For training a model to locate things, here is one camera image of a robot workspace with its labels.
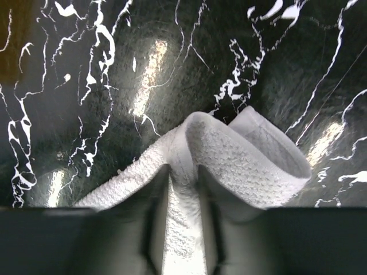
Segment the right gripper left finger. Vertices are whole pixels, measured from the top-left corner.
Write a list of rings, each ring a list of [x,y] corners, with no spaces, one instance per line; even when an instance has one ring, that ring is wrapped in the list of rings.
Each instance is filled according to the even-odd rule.
[[[2,274],[161,274],[169,166],[116,206],[1,210]]]

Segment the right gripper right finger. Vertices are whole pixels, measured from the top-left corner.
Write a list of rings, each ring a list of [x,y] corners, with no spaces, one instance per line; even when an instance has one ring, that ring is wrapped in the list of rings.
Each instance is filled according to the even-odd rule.
[[[365,274],[366,208],[258,209],[198,168],[209,274]]]

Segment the cream white towel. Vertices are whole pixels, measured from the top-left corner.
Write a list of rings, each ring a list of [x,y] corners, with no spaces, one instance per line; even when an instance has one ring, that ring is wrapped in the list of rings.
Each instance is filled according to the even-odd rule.
[[[164,274],[207,273],[209,258],[204,254],[202,213],[194,189],[199,166],[261,209],[283,206],[311,178],[301,150],[252,107],[244,108],[229,124],[194,112],[76,206],[109,209],[148,184],[164,164],[171,167]]]

